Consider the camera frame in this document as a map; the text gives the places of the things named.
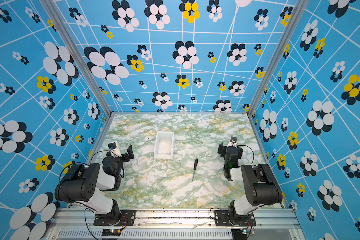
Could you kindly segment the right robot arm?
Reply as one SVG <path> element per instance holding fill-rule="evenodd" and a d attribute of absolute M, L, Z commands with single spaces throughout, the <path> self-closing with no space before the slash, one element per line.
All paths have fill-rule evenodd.
<path fill-rule="evenodd" d="M 232 201 L 229 206 L 229 221 L 234 226 L 239 226 L 252 217 L 255 210 L 282 202 L 281 187 L 269 165 L 239 166 L 243 149 L 234 143 L 228 146 L 220 144 L 218 154 L 224 158 L 224 177 L 231 182 L 242 182 L 245 190 L 245 195 Z"/>

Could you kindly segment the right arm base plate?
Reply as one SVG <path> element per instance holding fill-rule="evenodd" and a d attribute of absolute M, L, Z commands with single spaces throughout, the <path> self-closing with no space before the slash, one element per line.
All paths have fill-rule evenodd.
<path fill-rule="evenodd" d="M 253 213 L 249 215 L 238 215 L 229 210 L 213 210 L 211 215 L 217 227 L 255 227 L 256 220 Z"/>

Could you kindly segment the black handle screwdriver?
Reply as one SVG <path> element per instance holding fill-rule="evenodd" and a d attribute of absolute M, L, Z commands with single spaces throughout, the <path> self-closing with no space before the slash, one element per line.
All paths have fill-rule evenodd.
<path fill-rule="evenodd" d="M 194 181 L 194 178 L 195 178 L 195 173 L 196 173 L 196 170 L 197 170 L 198 162 L 199 162 L 199 160 L 198 160 L 198 159 L 195 159 L 195 161 L 194 161 L 194 167 L 193 167 L 192 182 Z"/>

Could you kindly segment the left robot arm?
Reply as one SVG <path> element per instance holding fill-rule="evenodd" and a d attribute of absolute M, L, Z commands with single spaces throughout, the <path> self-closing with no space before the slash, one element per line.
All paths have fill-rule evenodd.
<path fill-rule="evenodd" d="M 55 198 L 68 204 L 80 204 L 95 214 L 95 226 L 127 226 L 131 213 L 122 213 L 116 200 L 103 192 L 117 191 L 125 177 L 124 163 L 134 158 L 133 146 L 121 154 L 116 143 L 108 144 L 109 151 L 102 163 L 69 164 L 67 173 L 59 180 Z"/>

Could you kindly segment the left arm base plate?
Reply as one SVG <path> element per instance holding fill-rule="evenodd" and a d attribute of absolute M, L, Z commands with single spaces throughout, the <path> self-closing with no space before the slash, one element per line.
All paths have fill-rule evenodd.
<path fill-rule="evenodd" d="M 95 214 L 94 226 L 133 226 L 136 213 L 136 210 L 121 210 L 117 213 L 108 213 L 103 215 Z"/>

